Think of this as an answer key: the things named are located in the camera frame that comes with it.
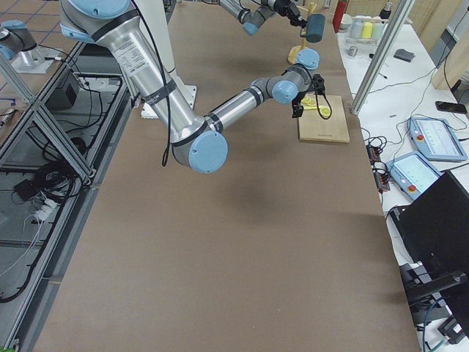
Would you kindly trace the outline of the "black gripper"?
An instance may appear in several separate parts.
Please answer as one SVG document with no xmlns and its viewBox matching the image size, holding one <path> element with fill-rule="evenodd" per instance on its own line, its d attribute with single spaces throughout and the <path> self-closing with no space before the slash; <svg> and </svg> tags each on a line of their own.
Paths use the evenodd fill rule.
<svg viewBox="0 0 469 352">
<path fill-rule="evenodd" d="M 300 10 L 290 0 L 275 0 L 274 10 L 280 16 L 287 17 L 291 25 L 306 28 L 307 21 L 301 17 Z"/>
<path fill-rule="evenodd" d="M 292 118 L 298 118 L 303 115 L 304 107 L 301 105 L 302 99 L 305 98 L 307 93 L 313 92 L 313 89 L 307 89 L 306 91 L 299 92 L 296 97 L 292 100 Z"/>
</svg>

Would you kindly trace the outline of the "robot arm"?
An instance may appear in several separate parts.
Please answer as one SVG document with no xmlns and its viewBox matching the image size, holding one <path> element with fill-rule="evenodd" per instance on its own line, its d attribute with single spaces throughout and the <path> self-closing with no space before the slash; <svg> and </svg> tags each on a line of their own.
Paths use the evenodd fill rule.
<svg viewBox="0 0 469 352">
<path fill-rule="evenodd" d="M 111 52 L 128 81 L 167 127 L 163 155 L 173 155 L 178 163 L 199 173 L 212 173 L 224 165 L 228 155 L 224 128 L 271 98 L 291 104 L 292 116 L 300 117 L 301 100 L 318 87 L 315 70 L 320 56 L 304 48 L 280 76 L 257 79 L 200 116 L 192 109 L 188 88 L 163 64 L 172 64 L 174 59 L 162 1 L 61 1 L 59 5 L 62 34 Z"/>
<path fill-rule="evenodd" d="M 288 18 L 293 26 L 299 26 L 302 29 L 307 26 L 307 20 L 303 18 L 300 10 L 291 1 L 260 1 L 260 5 L 255 11 L 244 7 L 240 1 L 221 0 L 219 4 L 243 25 L 244 31 L 250 36 L 255 35 L 268 18 L 272 18 L 276 14 Z"/>
</svg>

